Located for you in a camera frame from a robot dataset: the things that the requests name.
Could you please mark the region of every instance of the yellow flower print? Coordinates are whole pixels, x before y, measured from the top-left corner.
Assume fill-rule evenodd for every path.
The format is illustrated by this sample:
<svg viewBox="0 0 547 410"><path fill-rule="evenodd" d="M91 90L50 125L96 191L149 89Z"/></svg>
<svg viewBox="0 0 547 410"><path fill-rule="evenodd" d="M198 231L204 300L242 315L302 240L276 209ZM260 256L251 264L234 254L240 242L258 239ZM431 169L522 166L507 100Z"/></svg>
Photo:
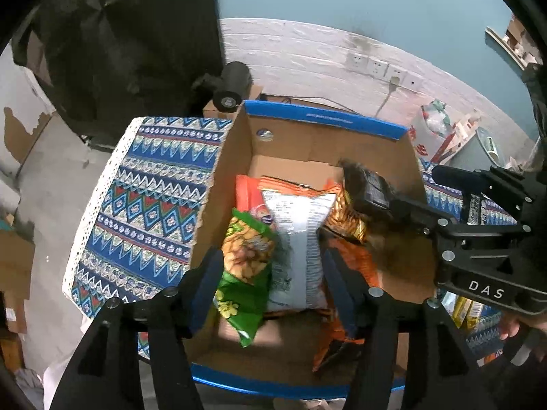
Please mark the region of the yellow flower print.
<svg viewBox="0 0 547 410"><path fill-rule="evenodd" d="M239 304L233 303L232 301L218 303L218 311L224 319L235 316L237 314L237 308L239 308Z"/></svg>

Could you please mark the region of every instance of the blue wall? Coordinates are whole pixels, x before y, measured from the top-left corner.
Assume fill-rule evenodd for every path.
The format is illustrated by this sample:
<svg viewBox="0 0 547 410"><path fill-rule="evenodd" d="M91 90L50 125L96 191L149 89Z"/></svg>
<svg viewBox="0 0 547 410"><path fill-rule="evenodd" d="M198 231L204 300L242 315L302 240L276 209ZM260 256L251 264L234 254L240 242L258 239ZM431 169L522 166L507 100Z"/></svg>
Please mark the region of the blue wall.
<svg viewBox="0 0 547 410"><path fill-rule="evenodd" d="M219 11L321 24L397 46L472 86L538 137L520 70L485 37L487 26L507 28L511 10L502 0L219 0Z"/></svg>

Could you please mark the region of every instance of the green plastic wrapper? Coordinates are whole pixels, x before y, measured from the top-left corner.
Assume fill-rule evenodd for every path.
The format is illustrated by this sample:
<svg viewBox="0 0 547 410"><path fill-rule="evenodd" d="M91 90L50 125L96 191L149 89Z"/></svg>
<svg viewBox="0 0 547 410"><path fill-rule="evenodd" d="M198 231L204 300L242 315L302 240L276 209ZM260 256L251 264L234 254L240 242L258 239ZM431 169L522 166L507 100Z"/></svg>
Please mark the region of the green plastic wrapper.
<svg viewBox="0 0 547 410"><path fill-rule="evenodd" d="M253 342L266 310L275 235L249 213L234 209L232 214L222 245L224 273L215 306L245 347Z"/></svg>

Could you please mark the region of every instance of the power socket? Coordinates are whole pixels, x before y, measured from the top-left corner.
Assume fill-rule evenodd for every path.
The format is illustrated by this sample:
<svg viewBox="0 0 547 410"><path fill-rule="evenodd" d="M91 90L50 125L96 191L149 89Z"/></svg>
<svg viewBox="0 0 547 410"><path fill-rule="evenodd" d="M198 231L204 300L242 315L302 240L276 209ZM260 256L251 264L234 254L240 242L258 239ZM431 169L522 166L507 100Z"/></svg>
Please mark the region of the power socket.
<svg viewBox="0 0 547 410"><path fill-rule="evenodd" d="M369 57L369 62L366 64L366 72L368 75L377 79L384 78L386 73L387 63L377 59L376 57Z"/></svg>
<svg viewBox="0 0 547 410"><path fill-rule="evenodd" d="M394 64L390 64L388 65L386 73L384 74L384 80L400 86L407 74L408 71L406 69L395 66Z"/></svg>
<svg viewBox="0 0 547 410"><path fill-rule="evenodd" d="M346 56L346 69L348 71L352 72L359 72L359 73L365 73L366 72L366 65L369 61L369 58L367 56L363 56L361 54L356 54L354 52L350 52Z"/></svg>
<svg viewBox="0 0 547 410"><path fill-rule="evenodd" d="M412 91L419 91L423 86L424 78L417 73L408 71L406 77L401 81L399 86Z"/></svg>

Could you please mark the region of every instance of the gray floor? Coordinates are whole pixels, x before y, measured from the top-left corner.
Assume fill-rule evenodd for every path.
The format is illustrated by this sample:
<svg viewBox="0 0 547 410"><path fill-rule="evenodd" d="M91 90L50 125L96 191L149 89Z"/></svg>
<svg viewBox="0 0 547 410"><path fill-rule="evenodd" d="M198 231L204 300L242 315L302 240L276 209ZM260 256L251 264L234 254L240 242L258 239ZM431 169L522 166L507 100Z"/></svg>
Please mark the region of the gray floor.
<svg viewBox="0 0 547 410"><path fill-rule="evenodd" d="M61 285L80 218L108 157L87 148L54 116L18 177L17 219L34 224L36 245L23 352L27 367L40 375L82 336L82 314Z"/></svg>

